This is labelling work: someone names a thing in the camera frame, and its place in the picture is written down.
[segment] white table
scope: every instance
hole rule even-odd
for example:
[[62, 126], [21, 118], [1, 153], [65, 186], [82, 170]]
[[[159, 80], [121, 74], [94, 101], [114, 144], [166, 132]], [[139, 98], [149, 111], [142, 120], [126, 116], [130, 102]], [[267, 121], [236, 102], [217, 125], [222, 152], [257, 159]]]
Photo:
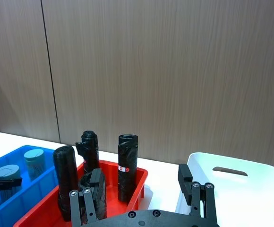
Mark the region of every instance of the white table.
[[[64, 144], [0, 132], [0, 157], [23, 145], [56, 149]], [[75, 150], [76, 164], [79, 166], [83, 162], [83, 158], [78, 155], [76, 147], [73, 148]], [[118, 155], [99, 151], [99, 159], [118, 162]], [[178, 165], [138, 158], [137, 166], [148, 171], [145, 183], [145, 198], [142, 200], [139, 209], [159, 209], [175, 212], [180, 192], [177, 179]]]

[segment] screw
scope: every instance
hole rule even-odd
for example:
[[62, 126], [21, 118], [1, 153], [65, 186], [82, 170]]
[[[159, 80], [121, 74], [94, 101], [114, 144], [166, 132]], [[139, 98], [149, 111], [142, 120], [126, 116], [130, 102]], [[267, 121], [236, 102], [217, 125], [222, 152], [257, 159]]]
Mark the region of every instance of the screw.
[[129, 218], [134, 218], [134, 217], [136, 217], [136, 213], [131, 211], [131, 212], [128, 213], [128, 217]]
[[197, 187], [199, 187], [200, 185], [199, 185], [197, 182], [195, 182], [195, 183], [193, 183], [193, 186], [194, 186], [195, 188], [197, 188]]
[[154, 217], [159, 217], [161, 215], [161, 212], [159, 210], [154, 210], [153, 211], [153, 216]]
[[207, 187], [207, 188], [213, 188], [213, 186], [212, 186], [211, 183], [208, 183], [208, 184], [206, 185], [206, 187]]

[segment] teal cap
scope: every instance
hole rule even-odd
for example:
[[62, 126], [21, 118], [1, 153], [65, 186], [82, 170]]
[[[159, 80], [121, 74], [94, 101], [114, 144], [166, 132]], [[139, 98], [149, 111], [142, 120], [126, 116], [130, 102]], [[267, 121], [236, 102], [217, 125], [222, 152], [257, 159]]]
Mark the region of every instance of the teal cap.
[[44, 151], [42, 149], [33, 149], [27, 151], [24, 154], [25, 160], [27, 162], [39, 162], [44, 160]]
[[7, 165], [0, 168], [0, 180], [20, 178], [18, 165]]

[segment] wood grain wall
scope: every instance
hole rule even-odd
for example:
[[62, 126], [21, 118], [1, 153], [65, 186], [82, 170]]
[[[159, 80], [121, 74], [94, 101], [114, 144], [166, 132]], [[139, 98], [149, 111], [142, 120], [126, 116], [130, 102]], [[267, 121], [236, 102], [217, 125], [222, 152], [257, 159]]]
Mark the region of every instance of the wood grain wall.
[[[57, 129], [52, 99], [38, 101], [52, 96], [40, 6], [24, 5], [0, 1], [0, 102], [19, 134], [33, 135], [27, 116], [42, 112], [48, 137]], [[117, 152], [118, 135], [133, 133], [140, 157], [178, 163], [202, 151], [274, 165], [274, 1], [43, 0], [43, 9], [62, 143], [90, 129]], [[13, 118], [0, 115], [7, 126]]]
[[0, 131], [59, 142], [37, 0], [0, 0]]

